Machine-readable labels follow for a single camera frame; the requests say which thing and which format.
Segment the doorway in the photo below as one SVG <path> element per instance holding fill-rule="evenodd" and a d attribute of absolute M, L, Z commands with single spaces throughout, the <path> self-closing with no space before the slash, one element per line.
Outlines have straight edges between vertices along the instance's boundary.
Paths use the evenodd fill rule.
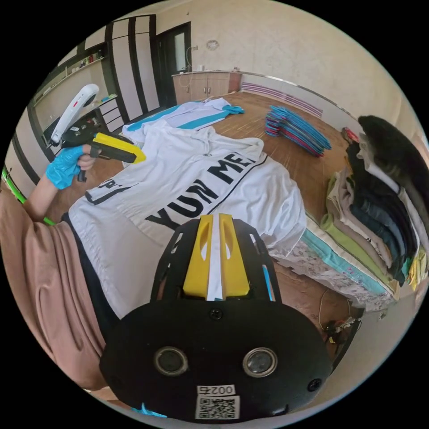
<path fill-rule="evenodd" d="M 172 75 L 192 71 L 191 23 L 179 25 L 156 36 L 160 62 L 160 104 L 173 107 L 177 104 Z"/>

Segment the blue latex glove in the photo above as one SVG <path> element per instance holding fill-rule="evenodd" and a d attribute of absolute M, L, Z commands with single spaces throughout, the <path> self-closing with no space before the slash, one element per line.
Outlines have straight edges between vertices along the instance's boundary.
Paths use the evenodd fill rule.
<path fill-rule="evenodd" d="M 48 165 L 46 176 L 55 187 L 64 189 L 72 184 L 73 177 L 80 172 L 77 161 L 83 154 L 83 146 L 66 147 Z"/>

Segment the white jersey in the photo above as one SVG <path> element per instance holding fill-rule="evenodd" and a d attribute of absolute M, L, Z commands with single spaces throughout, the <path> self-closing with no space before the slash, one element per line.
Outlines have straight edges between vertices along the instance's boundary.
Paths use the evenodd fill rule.
<path fill-rule="evenodd" d="M 168 125 L 174 128 L 200 130 L 224 120 L 230 114 L 241 113 L 244 113 L 241 107 L 232 106 L 224 98 L 189 101 L 163 110 L 148 118 L 141 119 L 133 124 L 124 125 L 122 127 L 122 134 L 141 148 L 145 139 L 145 127 L 152 125 L 160 119 L 166 121 Z"/>
<path fill-rule="evenodd" d="M 145 129 L 146 161 L 88 191 L 69 210 L 119 318 L 150 301 L 158 261 L 178 225 L 226 213 L 256 228 L 270 254 L 280 258 L 306 227 L 296 183 L 262 152 L 262 140 L 165 122 Z M 211 297 L 222 297 L 216 294 Z"/>

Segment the screw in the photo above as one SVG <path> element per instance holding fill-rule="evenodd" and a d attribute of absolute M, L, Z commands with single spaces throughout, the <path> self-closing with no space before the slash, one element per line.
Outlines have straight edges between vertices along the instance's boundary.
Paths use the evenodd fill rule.
<path fill-rule="evenodd" d="M 307 389 L 309 392 L 314 392 L 316 391 L 320 386 L 322 385 L 322 380 L 321 379 L 314 379 L 311 380 L 307 386 Z"/>
<path fill-rule="evenodd" d="M 210 310 L 209 316 L 213 320 L 220 320 L 222 319 L 223 314 L 219 309 L 213 308 L 212 310 Z"/>

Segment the wooden cabinet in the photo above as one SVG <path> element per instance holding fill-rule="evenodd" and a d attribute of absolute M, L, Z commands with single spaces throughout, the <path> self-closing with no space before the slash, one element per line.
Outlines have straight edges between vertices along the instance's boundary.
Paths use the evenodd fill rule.
<path fill-rule="evenodd" d="M 205 100 L 239 91 L 241 73 L 209 71 L 173 75 L 177 104 Z"/>
<path fill-rule="evenodd" d="M 189 74 L 177 75 L 173 78 L 177 104 L 183 104 L 187 101 L 191 101 L 191 93 L 189 91 L 189 78 Z"/>

